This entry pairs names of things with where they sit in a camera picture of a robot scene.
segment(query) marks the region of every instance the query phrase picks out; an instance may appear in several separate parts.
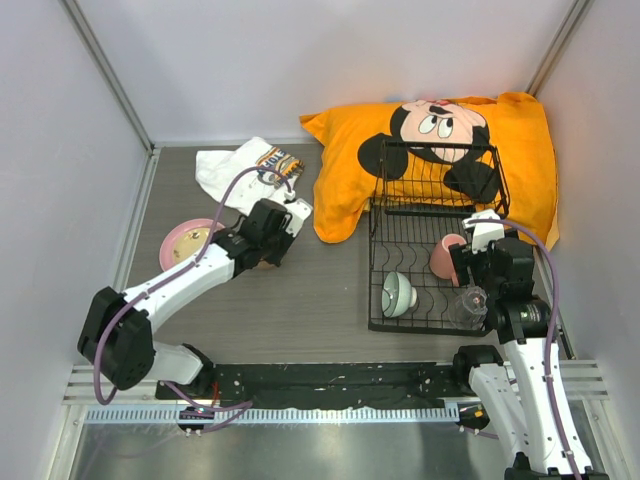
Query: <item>pink plate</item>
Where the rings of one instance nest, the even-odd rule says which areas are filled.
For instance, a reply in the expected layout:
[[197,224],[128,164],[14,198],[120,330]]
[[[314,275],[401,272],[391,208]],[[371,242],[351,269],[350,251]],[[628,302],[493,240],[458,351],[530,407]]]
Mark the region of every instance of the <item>pink plate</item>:
[[[194,218],[181,223],[169,232],[160,247],[160,266],[165,272],[193,255],[204,244],[213,220]],[[224,228],[218,223],[216,230]]]

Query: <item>dish rack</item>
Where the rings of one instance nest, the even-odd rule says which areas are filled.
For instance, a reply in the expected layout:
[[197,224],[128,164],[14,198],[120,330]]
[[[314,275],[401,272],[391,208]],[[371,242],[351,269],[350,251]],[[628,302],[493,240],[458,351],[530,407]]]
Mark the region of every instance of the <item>dish rack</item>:
[[[447,176],[450,165],[409,155],[403,178],[395,180],[388,174],[387,166],[397,165],[394,156],[402,162],[407,157],[406,152],[419,154],[420,149],[427,148],[440,149],[441,155],[447,152],[453,155],[450,158],[474,150],[474,156],[490,168],[481,167],[484,173],[480,176],[484,178],[481,184],[476,181],[474,185],[465,185],[460,179],[452,181]],[[464,152],[458,154],[457,149],[464,149]],[[447,184],[456,190],[442,187],[445,177]],[[496,191],[489,202],[486,202],[486,189],[490,189],[489,195]],[[484,197],[485,203],[478,198],[474,201],[461,191],[475,192]],[[448,320],[447,312],[453,301],[472,286],[473,281],[464,287],[454,287],[450,280],[436,277],[429,268],[431,253],[438,241],[449,233],[470,241],[471,236],[462,228],[462,219],[487,208],[492,208],[502,218],[509,213],[509,194],[496,147],[400,141],[387,142],[383,146],[380,175],[369,210],[370,330],[476,337],[489,333],[486,326],[479,330],[457,329]],[[403,315],[389,318],[382,313],[381,297],[384,280],[393,271],[407,277],[418,293],[418,300]]]

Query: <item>pillow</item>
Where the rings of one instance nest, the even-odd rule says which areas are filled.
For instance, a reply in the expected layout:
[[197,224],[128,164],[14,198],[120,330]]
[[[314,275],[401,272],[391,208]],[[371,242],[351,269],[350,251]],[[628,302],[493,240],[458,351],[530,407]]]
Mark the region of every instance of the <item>pillow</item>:
[[[526,93],[337,107],[304,115],[300,123],[325,146],[314,186],[314,228],[325,242],[351,236],[375,193],[382,145],[393,140],[496,146],[511,200],[509,218],[533,230],[549,247],[558,238],[553,146],[542,105]],[[443,197],[464,199],[482,209],[500,186],[484,151],[394,150],[385,156],[387,193],[428,197],[433,203]],[[426,168],[432,180],[424,183],[429,191],[406,191],[403,186],[415,188],[416,182],[392,181],[415,180]]]

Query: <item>wood grain surface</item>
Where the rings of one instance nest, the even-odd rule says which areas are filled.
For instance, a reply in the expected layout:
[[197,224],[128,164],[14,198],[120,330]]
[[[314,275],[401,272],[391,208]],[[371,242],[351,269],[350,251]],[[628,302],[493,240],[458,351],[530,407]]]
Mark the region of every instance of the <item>wood grain surface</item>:
[[[322,146],[281,147],[305,162],[296,192],[311,202]],[[195,181],[197,151],[164,148],[161,152],[129,277],[131,286],[161,273],[158,251],[171,229],[192,218],[214,215],[216,203]],[[236,218],[228,210],[222,222],[230,225]],[[367,219],[361,219],[349,240],[336,245],[321,242],[309,220],[282,267],[248,271],[206,292],[176,313],[156,340],[192,344],[220,363],[451,361],[460,345],[497,343],[493,333],[473,339],[371,332],[367,302]]]

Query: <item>wall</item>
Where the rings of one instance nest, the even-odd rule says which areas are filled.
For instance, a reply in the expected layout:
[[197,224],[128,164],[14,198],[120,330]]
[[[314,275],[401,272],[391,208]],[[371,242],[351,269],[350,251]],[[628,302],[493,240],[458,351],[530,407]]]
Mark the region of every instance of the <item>wall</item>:
[[640,458],[640,3],[594,2],[539,95],[560,176],[562,313],[578,354],[595,358]]
[[331,106],[522,90],[570,0],[80,0],[155,141],[303,137]]
[[0,465],[43,478],[144,152],[55,0],[0,4]]

